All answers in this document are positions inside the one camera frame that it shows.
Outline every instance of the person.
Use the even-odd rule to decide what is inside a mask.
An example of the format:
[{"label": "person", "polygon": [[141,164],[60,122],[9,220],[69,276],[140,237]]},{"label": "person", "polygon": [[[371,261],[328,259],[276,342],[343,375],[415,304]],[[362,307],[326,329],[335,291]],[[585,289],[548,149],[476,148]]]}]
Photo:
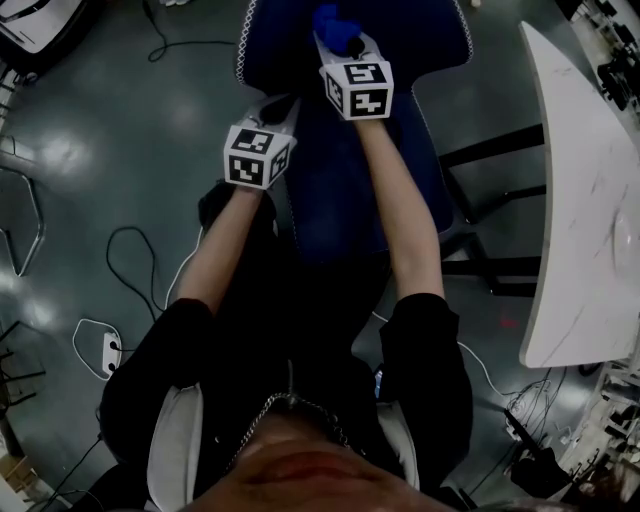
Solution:
[{"label": "person", "polygon": [[[472,399],[438,234],[384,122],[354,125],[389,253],[301,266],[274,233],[266,194],[218,185],[200,202],[206,235],[176,302],[105,387],[101,431],[119,462],[148,479],[186,466],[148,482],[152,498],[180,495],[157,503],[163,512],[450,510],[429,495],[468,452]],[[398,302],[380,331],[385,420],[351,344],[389,264]],[[159,418],[194,389],[192,456],[158,464],[158,444],[179,437],[163,437]]]}]

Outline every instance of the chair backrest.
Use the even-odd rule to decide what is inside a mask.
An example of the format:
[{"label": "chair backrest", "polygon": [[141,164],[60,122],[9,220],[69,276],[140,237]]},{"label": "chair backrest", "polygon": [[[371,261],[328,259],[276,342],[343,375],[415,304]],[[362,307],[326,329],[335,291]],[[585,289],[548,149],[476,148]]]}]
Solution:
[{"label": "chair backrest", "polygon": [[473,55],[457,0],[250,0],[236,56],[236,77],[266,94],[321,87],[312,14],[338,4],[391,62],[395,87],[407,91],[426,73],[464,64]]}]

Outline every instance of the blue chair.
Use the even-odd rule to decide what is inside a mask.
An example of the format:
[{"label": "blue chair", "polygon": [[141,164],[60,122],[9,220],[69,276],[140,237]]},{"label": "blue chair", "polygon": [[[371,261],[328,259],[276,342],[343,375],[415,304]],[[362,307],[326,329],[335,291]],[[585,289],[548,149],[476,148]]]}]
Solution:
[{"label": "blue chair", "polygon": [[[324,96],[312,38],[312,14],[323,2],[252,0],[238,47],[240,83],[267,95],[302,98],[291,166],[285,175],[295,241],[305,264],[342,261],[387,250],[368,166],[353,126]],[[438,156],[413,94],[422,75],[467,62],[473,53],[456,0],[349,0],[355,20],[391,62],[395,94],[389,132],[433,214],[439,232],[453,223]]]}]

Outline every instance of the chair seat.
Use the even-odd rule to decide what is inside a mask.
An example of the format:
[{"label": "chair seat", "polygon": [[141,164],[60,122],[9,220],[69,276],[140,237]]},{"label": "chair seat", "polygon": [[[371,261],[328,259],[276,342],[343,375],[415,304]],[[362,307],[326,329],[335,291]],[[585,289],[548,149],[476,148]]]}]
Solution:
[{"label": "chair seat", "polygon": [[[387,129],[425,198],[438,232],[453,212],[429,131],[413,93],[394,95]],[[388,249],[369,168],[353,125],[325,98],[303,98],[298,146],[285,175],[303,263],[318,264]]]}]

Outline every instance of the white cube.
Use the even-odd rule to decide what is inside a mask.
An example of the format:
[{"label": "white cube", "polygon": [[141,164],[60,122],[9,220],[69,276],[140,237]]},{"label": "white cube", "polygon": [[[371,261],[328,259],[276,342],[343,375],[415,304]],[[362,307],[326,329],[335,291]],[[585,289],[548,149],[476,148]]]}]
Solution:
[{"label": "white cube", "polygon": [[225,180],[267,189],[289,167],[295,145],[290,135],[233,125],[224,146]]},{"label": "white cube", "polygon": [[393,74],[387,61],[327,64],[321,74],[327,98],[346,120],[391,115]]}]

